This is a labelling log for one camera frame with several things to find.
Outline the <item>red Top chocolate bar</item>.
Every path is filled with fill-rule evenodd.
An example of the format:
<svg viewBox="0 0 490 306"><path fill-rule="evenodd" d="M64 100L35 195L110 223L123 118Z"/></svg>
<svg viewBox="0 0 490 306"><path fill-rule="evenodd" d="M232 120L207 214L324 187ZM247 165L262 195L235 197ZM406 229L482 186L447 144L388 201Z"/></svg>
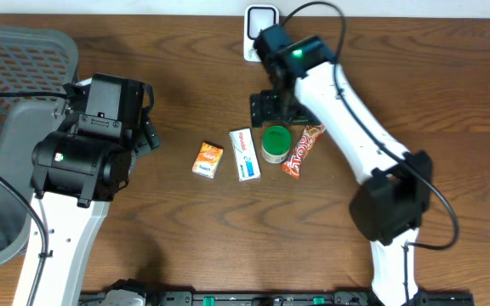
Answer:
<svg viewBox="0 0 490 306"><path fill-rule="evenodd" d="M300 169L304 159L307 157L317 140L325 132L324 125L308 125L301 134L299 141L293 148L292 153L282 164L283 172L289 174L295 179L300 176Z"/></svg>

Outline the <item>white Panadol box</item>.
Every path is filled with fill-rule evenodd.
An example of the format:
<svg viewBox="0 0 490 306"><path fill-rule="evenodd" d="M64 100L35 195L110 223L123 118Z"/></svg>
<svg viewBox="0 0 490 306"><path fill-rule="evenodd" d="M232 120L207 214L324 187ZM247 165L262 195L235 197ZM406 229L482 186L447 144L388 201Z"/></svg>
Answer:
<svg viewBox="0 0 490 306"><path fill-rule="evenodd" d="M244 128L230 131L229 136L234 150L239 181L259 179L261 177L261 172L251 130L249 128Z"/></svg>

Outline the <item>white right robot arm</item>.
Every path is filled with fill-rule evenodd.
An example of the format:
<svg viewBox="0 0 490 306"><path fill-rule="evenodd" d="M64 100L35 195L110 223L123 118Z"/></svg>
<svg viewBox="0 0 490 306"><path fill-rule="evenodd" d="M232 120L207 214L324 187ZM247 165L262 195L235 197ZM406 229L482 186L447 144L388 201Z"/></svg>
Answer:
<svg viewBox="0 0 490 306"><path fill-rule="evenodd" d="M252 96L252 124L323 125L359 184L350 215L370 242L376 302L412 302L419 293L413 244L430 206L430 157L410 152L380 125L320 37L292 42L285 28L272 25L253 48L273 88Z"/></svg>

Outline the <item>green lid white jar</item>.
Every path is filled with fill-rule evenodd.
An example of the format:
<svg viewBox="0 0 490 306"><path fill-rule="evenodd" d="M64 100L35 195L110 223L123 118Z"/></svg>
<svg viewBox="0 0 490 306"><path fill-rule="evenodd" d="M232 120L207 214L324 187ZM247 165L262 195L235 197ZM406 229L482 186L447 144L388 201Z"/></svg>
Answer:
<svg viewBox="0 0 490 306"><path fill-rule="evenodd" d="M271 164L282 163L288 156L291 143L291 133L284 126L268 127L262 138L262 156Z"/></svg>

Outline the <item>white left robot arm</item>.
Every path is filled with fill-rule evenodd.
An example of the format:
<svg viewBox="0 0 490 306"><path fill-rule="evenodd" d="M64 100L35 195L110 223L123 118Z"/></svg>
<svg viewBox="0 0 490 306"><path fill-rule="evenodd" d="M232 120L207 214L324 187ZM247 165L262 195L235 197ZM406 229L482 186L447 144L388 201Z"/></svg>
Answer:
<svg viewBox="0 0 490 306"><path fill-rule="evenodd" d="M160 145L151 85L95 74L63 87L70 106L33 149L31 219L15 305L76 305L95 237L138 158Z"/></svg>

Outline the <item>orange small carton box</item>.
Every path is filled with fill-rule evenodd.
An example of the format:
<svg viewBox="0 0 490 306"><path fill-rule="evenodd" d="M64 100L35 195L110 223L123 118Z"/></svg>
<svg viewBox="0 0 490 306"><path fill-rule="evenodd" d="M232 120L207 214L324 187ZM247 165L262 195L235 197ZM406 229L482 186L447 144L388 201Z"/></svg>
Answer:
<svg viewBox="0 0 490 306"><path fill-rule="evenodd" d="M203 142L193 163L192 172L213 179L223 154L223 148Z"/></svg>

